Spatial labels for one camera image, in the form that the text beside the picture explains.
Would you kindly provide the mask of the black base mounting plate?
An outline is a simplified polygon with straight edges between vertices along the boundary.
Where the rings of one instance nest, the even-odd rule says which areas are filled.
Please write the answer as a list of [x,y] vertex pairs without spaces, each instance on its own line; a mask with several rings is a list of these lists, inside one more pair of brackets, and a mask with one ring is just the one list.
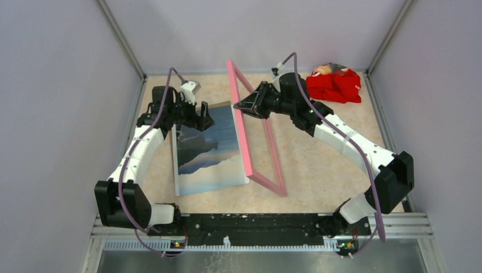
[[156,224],[149,236],[187,238],[188,246],[319,246],[330,238],[370,235],[367,217],[347,224],[332,214],[249,213],[182,214],[171,224]]

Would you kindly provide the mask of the landscape photo print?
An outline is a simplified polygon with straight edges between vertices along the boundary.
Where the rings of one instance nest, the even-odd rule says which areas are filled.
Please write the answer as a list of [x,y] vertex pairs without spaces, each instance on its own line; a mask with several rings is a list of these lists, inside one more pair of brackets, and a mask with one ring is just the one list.
[[244,170],[232,103],[214,104],[209,114],[215,124],[205,131],[184,125],[172,128],[177,197],[250,183]]

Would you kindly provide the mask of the brown backing board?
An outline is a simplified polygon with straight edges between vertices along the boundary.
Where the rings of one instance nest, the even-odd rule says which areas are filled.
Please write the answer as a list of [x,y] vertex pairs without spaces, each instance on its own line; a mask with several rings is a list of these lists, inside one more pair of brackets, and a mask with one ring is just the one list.
[[231,113],[231,102],[225,101],[209,107],[209,114],[215,125],[206,131],[198,131],[194,127],[181,124],[172,129],[172,151],[177,156],[179,165],[186,164],[196,157],[221,153],[236,146],[234,120]]

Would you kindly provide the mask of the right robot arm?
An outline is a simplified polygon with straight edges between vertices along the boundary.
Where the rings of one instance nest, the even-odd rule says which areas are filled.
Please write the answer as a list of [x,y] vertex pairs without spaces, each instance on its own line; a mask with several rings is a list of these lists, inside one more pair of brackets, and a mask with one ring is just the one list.
[[349,127],[333,109],[310,99],[304,80],[296,73],[261,82],[234,108],[257,119],[268,119],[272,113],[288,115],[296,128],[350,159],[368,176],[370,186],[336,209],[334,229],[349,234],[359,220],[373,215],[379,237],[386,238],[383,215],[391,213],[415,186],[411,154],[382,148]]

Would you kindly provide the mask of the red crumpled cloth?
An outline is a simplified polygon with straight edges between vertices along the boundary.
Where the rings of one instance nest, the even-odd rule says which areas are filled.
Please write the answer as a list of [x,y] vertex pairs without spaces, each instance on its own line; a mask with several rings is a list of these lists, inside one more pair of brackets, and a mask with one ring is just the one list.
[[311,98],[342,104],[360,104],[360,76],[352,69],[336,63],[316,67],[306,78],[308,94]]

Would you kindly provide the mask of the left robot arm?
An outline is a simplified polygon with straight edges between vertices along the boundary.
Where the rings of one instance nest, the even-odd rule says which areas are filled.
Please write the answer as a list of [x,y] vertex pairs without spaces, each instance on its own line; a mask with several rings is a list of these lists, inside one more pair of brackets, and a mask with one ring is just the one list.
[[155,204],[141,188],[157,148],[175,125],[205,131],[215,124],[209,116],[209,105],[202,102],[196,110],[195,95],[201,85],[186,81],[176,90],[171,86],[152,89],[152,101],[137,120],[134,137],[115,171],[94,187],[103,226],[160,232],[175,235],[182,228],[179,207]]

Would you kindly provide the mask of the pink wooden picture frame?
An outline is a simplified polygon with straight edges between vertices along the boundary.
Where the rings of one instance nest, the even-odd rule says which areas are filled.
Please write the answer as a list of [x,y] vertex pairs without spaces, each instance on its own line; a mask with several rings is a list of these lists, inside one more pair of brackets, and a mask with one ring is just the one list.
[[[244,86],[245,90],[252,94],[254,88],[242,74],[239,68],[232,60],[226,61],[227,74],[230,82],[232,102],[237,103],[241,101],[239,84]],[[272,160],[275,169],[275,180],[271,180],[261,174],[255,169],[254,159],[252,156],[252,149],[249,144],[249,136],[247,131],[247,125],[244,119],[244,114],[240,110],[234,110],[234,117],[236,121],[236,129],[239,138],[239,147],[243,159],[244,170],[246,176],[261,185],[262,187],[270,190],[280,197],[286,197],[288,192],[286,190],[284,176],[282,174],[279,153],[275,142],[275,136],[272,131],[271,122],[267,119],[263,120],[263,128],[267,137],[267,143],[269,147],[269,157]]]

